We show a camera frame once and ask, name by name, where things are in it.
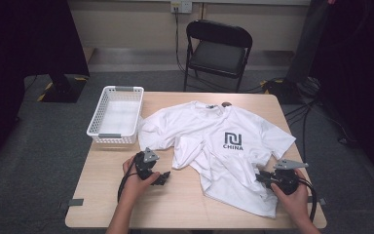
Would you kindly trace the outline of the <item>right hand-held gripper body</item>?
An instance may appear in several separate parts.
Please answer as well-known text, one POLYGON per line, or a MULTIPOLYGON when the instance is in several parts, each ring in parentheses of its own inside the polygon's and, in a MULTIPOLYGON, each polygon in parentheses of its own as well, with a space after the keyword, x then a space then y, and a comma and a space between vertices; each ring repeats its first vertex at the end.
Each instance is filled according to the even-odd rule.
POLYGON ((299 176, 296 169, 308 168, 309 165, 288 159, 280 159, 274 165, 274 171, 268 173, 266 186, 271 189, 271 184, 276 184, 285 195, 295 192, 299 186, 299 176))

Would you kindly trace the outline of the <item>black stand base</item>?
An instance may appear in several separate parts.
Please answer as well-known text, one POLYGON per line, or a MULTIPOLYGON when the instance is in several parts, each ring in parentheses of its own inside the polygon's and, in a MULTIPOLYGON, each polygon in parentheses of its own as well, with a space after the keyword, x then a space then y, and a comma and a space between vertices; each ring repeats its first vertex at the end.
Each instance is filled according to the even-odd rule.
POLYGON ((50 78, 51 82, 38 97, 38 101, 75 103, 87 84, 87 78, 65 74, 51 74, 50 78))

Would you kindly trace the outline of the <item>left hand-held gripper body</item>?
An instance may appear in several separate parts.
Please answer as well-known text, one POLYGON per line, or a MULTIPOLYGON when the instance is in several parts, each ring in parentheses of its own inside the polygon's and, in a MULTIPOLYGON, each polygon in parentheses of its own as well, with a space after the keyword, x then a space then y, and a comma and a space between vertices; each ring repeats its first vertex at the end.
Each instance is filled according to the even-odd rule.
POLYGON ((147 179, 152 174, 152 168, 159 159, 160 157, 148 147, 135 155, 136 171, 142 180, 147 179))

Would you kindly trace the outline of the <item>white wall socket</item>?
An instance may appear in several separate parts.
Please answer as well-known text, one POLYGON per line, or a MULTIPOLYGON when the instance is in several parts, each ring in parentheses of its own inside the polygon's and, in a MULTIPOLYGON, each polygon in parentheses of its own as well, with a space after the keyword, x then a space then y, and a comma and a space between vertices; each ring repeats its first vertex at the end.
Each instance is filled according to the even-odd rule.
POLYGON ((175 14, 191 14, 193 10, 193 2, 191 0, 171 0, 170 11, 175 14))

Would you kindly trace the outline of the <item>white t-shirt with dark print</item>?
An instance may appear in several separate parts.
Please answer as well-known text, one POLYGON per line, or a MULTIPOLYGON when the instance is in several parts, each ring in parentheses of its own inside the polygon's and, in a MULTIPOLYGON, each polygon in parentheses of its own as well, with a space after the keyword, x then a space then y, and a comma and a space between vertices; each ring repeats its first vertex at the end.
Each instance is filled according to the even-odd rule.
POLYGON ((204 194, 254 215, 274 218, 277 197, 256 180, 271 158, 280 159, 295 137, 234 105, 191 101, 145 118, 138 131, 142 149, 172 148, 172 166, 194 168, 204 194))

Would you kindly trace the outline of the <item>person's left hand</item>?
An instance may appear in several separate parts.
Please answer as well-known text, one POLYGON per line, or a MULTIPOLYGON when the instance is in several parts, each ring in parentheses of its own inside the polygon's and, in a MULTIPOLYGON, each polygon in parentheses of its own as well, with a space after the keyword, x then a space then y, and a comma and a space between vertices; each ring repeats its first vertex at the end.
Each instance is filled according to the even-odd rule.
POLYGON ((130 157, 123 164, 124 175, 127 177, 121 193, 121 200, 137 200, 145 190, 160 176, 159 172, 154 172, 146 179, 141 179, 136 173, 136 168, 132 164, 133 157, 130 157))

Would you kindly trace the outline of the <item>person's right hand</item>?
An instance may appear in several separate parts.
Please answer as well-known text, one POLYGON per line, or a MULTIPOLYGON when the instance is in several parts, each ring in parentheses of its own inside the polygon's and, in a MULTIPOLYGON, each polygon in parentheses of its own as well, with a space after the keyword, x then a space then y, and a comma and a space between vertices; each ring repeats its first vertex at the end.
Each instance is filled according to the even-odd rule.
POLYGON ((284 194, 274 183, 271 184, 271 187, 284 209, 294 221, 310 219, 308 214, 308 189, 306 185, 299 184, 296 191, 290 195, 284 194))

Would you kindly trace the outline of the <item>dark curtain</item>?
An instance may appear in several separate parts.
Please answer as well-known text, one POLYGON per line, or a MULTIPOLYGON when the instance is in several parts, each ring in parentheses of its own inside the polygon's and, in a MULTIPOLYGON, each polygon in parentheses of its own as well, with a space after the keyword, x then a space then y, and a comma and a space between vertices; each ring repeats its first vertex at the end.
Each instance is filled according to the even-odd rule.
POLYGON ((68 0, 0 0, 0 149, 37 74, 89 74, 68 0))
POLYGON ((374 165, 374 0, 330 7, 313 75, 374 165))

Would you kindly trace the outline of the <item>black folding chair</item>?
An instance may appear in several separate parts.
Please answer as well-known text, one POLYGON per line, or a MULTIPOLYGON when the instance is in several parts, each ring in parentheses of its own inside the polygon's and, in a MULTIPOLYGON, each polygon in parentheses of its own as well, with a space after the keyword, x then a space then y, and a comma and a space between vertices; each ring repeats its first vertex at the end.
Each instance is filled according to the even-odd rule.
POLYGON ((253 45, 250 33, 240 26, 197 19, 186 27, 188 41, 184 87, 189 70, 237 79, 239 91, 253 45))

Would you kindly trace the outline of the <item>white plastic basket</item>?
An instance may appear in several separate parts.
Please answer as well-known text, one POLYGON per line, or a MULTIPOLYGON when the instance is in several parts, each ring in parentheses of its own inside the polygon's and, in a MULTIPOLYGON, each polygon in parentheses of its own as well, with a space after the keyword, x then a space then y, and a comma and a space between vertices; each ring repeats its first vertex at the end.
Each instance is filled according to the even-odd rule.
POLYGON ((143 93, 142 87, 104 87, 87 135, 98 143, 135 143, 143 93))

